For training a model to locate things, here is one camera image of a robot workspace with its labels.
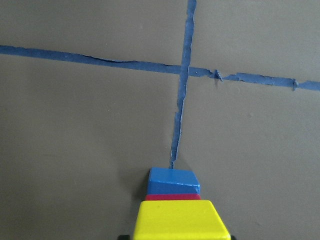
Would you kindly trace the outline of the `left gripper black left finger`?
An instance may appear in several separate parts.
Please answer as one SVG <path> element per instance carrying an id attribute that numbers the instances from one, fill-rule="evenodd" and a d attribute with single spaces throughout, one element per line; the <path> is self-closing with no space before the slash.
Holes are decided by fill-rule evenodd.
<path id="1" fill-rule="evenodd" d="M 118 240 L 132 240 L 133 238 L 129 234 L 120 234 Z"/>

